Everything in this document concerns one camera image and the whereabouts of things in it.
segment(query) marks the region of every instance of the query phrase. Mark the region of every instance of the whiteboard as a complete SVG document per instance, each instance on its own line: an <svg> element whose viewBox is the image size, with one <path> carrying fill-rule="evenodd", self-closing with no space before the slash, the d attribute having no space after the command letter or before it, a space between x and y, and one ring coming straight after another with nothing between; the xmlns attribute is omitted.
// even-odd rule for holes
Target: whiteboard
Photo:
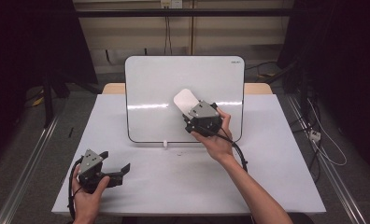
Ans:
<svg viewBox="0 0 370 224"><path fill-rule="evenodd" d="M174 97L189 89L198 100L232 115L241 138L244 60L238 56L132 56L124 65L127 130L135 143L193 143Z"/></svg>

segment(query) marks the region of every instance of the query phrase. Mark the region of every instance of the person's right hand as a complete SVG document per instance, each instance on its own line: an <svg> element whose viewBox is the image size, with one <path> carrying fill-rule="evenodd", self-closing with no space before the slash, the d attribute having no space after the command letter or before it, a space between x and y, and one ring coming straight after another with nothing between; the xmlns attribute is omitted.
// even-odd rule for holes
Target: person's right hand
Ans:
<svg viewBox="0 0 370 224"><path fill-rule="evenodd" d="M232 133L229 130L229 122L231 120L231 115L226 114L219 108L217 108L218 113L222 118L222 126L219 130L218 134L229 137L232 140ZM216 160L219 163L223 163L227 159L232 159L234 157L232 151L232 143L224 140L218 136L210 136L204 137L200 133L191 132L193 137L201 142L207 149L208 154L211 156L212 159Z"/></svg>

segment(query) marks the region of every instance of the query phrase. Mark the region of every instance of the person's left hand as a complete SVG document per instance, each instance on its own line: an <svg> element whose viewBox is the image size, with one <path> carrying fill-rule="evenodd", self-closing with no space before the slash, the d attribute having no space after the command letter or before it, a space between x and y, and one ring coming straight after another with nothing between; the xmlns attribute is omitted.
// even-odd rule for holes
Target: person's left hand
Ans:
<svg viewBox="0 0 370 224"><path fill-rule="evenodd" d="M76 210L74 223L94 223L98 215L101 196L109 183L109 176L101 179L95 192L90 194L85 189L80 189L77 179L78 171L79 165L75 168L74 174L76 175L72 179L72 192L75 193L79 189L74 197Z"/></svg>

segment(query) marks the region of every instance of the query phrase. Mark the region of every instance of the hand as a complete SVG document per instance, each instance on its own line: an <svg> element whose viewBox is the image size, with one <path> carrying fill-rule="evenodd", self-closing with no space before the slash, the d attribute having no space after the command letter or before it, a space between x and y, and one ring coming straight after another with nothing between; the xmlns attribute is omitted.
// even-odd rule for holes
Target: hand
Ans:
<svg viewBox="0 0 370 224"><path fill-rule="evenodd" d="M78 171L79 165L75 168L74 174L76 175L74 175L72 179L72 192L75 193L75 191L79 189L74 197L76 209L74 223L94 223L98 215L101 196L109 183L109 176L105 176L101 179L95 192L90 194L86 192L85 189L80 189L80 184L77 179Z"/></svg>
<svg viewBox="0 0 370 224"><path fill-rule="evenodd" d="M231 140L233 139L232 133L229 130L229 122L231 121L231 115L226 114L219 108L217 108L218 113L222 118L222 126L218 133L222 136L229 137ZM204 137L200 133L191 132L193 137L201 142L207 149L208 154L211 156L212 159L216 160L219 163L223 163L226 159L233 159L234 154L232 151L232 143L218 137L218 136L210 136Z"/></svg>

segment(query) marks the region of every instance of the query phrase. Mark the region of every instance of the forearm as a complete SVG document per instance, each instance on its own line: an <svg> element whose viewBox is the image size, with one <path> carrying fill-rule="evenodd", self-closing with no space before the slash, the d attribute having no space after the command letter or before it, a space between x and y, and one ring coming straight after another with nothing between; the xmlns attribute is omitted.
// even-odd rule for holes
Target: forearm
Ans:
<svg viewBox="0 0 370 224"><path fill-rule="evenodd" d="M228 157L220 164L234 181L257 223L292 223L284 209L243 170L235 158Z"/></svg>

